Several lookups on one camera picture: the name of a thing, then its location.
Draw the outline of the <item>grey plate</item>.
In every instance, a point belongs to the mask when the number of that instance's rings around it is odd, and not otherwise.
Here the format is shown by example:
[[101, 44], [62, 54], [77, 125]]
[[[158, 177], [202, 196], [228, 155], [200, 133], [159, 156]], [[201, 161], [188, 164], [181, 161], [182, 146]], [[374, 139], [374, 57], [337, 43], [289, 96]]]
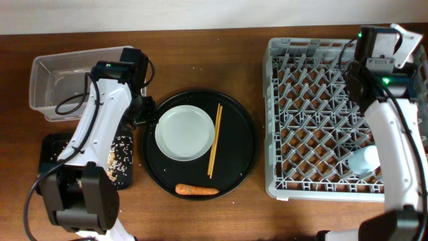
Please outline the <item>grey plate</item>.
[[159, 118], [154, 137], [160, 151], [175, 161], [202, 157], [213, 144], [215, 126], [201, 108], [180, 105], [168, 109]]

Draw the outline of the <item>wooden chopstick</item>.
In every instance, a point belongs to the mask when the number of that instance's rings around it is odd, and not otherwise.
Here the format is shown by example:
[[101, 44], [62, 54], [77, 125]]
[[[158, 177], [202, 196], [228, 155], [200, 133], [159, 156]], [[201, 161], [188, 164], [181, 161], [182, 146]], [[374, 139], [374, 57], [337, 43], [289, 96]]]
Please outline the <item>wooden chopstick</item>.
[[220, 111], [219, 111], [219, 119], [218, 119], [218, 125], [217, 125], [217, 134], [216, 134], [216, 139], [215, 139], [215, 144], [214, 144], [214, 153], [213, 153], [213, 159], [212, 159], [212, 163], [211, 163], [211, 173], [209, 175], [209, 178], [212, 178], [212, 174], [213, 174], [213, 167], [215, 164], [215, 156], [216, 156], [216, 151], [217, 151], [217, 143], [218, 143], [218, 139], [219, 139], [219, 129], [220, 129], [220, 125], [221, 125], [221, 116], [222, 116], [222, 111], [223, 111], [223, 107], [220, 107]]
[[213, 143], [211, 145], [211, 152], [210, 152], [210, 156], [209, 156], [209, 164], [208, 164], [207, 175], [210, 175], [210, 173], [211, 173], [211, 163], [212, 163], [213, 153], [214, 153], [214, 144], [215, 144], [215, 139], [216, 139], [216, 134], [217, 134], [217, 125], [218, 125], [220, 107], [221, 107], [221, 105], [218, 104], [217, 105], [217, 114], [216, 114], [216, 119], [215, 119], [214, 139], [213, 139]]

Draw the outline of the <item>light blue cup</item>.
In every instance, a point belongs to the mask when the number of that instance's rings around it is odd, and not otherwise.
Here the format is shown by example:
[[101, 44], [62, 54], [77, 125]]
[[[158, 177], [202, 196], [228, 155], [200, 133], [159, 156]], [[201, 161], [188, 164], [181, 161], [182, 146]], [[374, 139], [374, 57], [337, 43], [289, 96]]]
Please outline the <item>light blue cup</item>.
[[357, 175], [364, 175], [380, 167], [377, 147], [370, 145], [353, 152], [348, 159], [348, 166]]

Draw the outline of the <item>round black serving tray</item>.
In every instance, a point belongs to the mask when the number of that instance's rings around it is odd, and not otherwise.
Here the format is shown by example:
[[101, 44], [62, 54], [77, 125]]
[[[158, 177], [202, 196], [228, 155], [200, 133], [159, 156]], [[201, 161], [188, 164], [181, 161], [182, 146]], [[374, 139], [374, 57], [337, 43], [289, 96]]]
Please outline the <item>round black serving tray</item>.
[[[146, 127], [140, 138], [143, 165], [159, 187], [178, 198], [202, 201], [221, 197], [238, 187], [253, 169], [258, 142], [255, 123], [243, 105], [215, 90], [178, 93], [158, 105], [156, 116], [159, 118], [168, 109], [184, 104], [201, 108], [212, 120], [216, 118], [217, 105], [223, 107], [213, 176], [207, 175], [209, 153], [185, 162], [163, 154], [155, 143], [154, 125]], [[219, 193], [180, 195], [175, 191], [178, 184], [215, 188]]]

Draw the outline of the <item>orange carrot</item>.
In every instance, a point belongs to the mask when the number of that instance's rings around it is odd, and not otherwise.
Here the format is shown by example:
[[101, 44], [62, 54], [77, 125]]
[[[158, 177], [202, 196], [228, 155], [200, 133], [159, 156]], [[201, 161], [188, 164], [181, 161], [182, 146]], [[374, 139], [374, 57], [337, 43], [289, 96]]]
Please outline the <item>orange carrot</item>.
[[218, 189], [210, 187], [197, 187], [179, 183], [175, 187], [175, 191], [179, 195], [217, 195]]

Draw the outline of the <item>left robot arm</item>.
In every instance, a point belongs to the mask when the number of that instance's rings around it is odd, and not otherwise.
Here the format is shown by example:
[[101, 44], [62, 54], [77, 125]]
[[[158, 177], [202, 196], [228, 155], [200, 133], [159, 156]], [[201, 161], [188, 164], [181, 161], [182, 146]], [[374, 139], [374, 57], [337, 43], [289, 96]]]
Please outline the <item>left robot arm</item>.
[[142, 91], [155, 73], [140, 49], [124, 48], [117, 62], [99, 61], [84, 75], [87, 104], [56, 163], [42, 172], [27, 194], [23, 224], [30, 240], [29, 203], [39, 191], [49, 222], [81, 240], [134, 240], [118, 219], [120, 198], [110, 180], [108, 156], [120, 125], [155, 125], [156, 104]]

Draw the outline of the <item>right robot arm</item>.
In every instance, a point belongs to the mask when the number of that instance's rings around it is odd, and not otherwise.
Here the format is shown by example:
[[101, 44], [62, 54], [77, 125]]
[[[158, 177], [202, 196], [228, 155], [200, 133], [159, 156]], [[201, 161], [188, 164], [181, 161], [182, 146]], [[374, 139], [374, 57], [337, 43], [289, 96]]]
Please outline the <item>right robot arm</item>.
[[393, 23], [363, 25], [353, 39], [354, 57], [340, 71], [375, 141], [385, 212], [356, 230], [319, 231], [317, 240], [427, 239], [427, 159], [417, 102], [421, 73], [413, 59], [422, 38]]

